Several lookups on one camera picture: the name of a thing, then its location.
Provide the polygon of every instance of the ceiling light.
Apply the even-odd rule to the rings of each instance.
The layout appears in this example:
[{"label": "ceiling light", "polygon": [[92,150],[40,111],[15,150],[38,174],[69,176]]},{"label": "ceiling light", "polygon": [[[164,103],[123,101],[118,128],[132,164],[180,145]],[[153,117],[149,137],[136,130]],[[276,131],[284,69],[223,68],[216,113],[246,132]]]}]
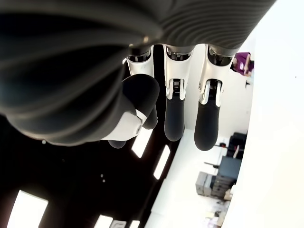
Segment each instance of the ceiling light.
[{"label": "ceiling light", "polygon": [[161,154],[161,158],[158,161],[158,164],[157,164],[156,169],[154,171],[154,177],[158,180],[161,177],[163,169],[165,168],[165,165],[166,165],[166,162],[168,160],[169,154],[170,154],[170,149],[169,149],[168,145],[165,145],[165,148],[163,149],[162,154]]},{"label": "ceiling light", "polygon": [[109,228],[112,221],[113,221],[113,218],[107,217],[104,215],[100,215],[94,228]]},{"label": "ceiling light", "polygon": [[152,134],[153,129],[147,130],[142,128],[141,132],[139,132],[136,137],[134,144],[132,146],[132,151],[137,155],[137,157],[141,158],[143,152],[148,144],[150,136]]},{"label": "ceiling light", "polygon": [[133,220],[130,225],[130,228],[138,228],[139,224],[140,224],[140,221]]},{"label": "ceiling light", "polygon": [[38,228],[48,201],[19,191],[7,228]]}]

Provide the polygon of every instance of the black rubber fingertip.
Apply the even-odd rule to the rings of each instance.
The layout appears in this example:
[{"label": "black rubber fingertip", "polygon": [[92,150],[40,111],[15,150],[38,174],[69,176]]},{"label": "black rubber fingertip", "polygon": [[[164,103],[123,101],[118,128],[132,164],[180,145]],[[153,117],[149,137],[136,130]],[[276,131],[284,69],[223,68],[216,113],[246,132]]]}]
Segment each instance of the black rubber fingertip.
[{"label": "black rubber fingertip", "polygon": [[116,140],[108,140],[110,145],[116,149],[121,149],[124,147],[127,141],[116,141]]},{"label": "black rubber fingertip", "polygon": [[152,112],[148,116],[147,120],[143,123],[143,127],[147,130],[154,129],[157,125],[157,112],[156,106],[152,109]]},{"label": "black rubber fingertip", "polygon": [[201,151],[210,150],[218,139],[219,109],[215,100],[210,100],[207,104],[199,103],[194,142]]},{"label": "black rubber fingertip", "polygon": [[174,96],[171,100],[166,98],[165,135],[172,141],[178,141],[184,133],[184,104]]}]

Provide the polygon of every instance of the white panel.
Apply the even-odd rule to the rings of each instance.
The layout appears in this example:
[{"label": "white panel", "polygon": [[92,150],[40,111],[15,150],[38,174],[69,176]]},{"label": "white panel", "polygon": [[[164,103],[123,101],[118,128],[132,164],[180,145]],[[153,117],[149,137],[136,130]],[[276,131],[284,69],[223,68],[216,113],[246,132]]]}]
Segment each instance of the white panel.
[{"label": "white panel", "polygon": [[139,158],[141,158],[143,155],[143,152],[148,144],[152,131],[153,129],[147,130],[145,128],[142,128],[134,141],[134,144],[132,146],[132,151],[134,151],[134,153]]},{"label": "white panel", "polygon": [[127,224],[126,221],[113,220],[113,222],[111,223],[110,228],[125,228],[126,224]]},{"label": "white panel", "polygon": [[113,221],[113,218],[104,216],[104,215],[100,215],[94,228],[109,228],[112,221]]},{"label": "white panel", "polygon": [[140,224],[140,221],[133,220],[130,225],[130,228],[138,228],[139,224]]},{"label": "white panel", "polygon": [[19,191],[10,214],[8,228],[38,228],[48,201]]},{"label": "white panel", "polygon": [[223,228],[303,227],[303,8],[278,0],[257,27],[247,143]]},{"label": "white panel", "polygon": [[158,164],[154,171],[154,177],[156,179],[159,179],[161,177],[162,171],[165,168],[169,155],[170,155],[170,149],[167,145],[165,145],[165,148],[163,149],[162,154],[161,154],[161,158],[158,161]]}]

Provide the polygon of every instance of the robotic hand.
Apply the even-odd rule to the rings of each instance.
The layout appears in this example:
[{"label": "robotic hand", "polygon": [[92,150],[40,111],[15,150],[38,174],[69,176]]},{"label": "robotic hand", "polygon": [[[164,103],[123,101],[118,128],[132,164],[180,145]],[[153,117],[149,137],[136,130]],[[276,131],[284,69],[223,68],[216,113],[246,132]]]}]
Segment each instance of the robotic hand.
[{"label": "robotic hand", "polygon": [[151,46],[164,44],[164,128],[176,141],[193,48],[207,44],[195,144],[211,149],[232,58],[275,0],[169,2],[0,1],[0,113],[34,139],[120,148],[157,123]]}]

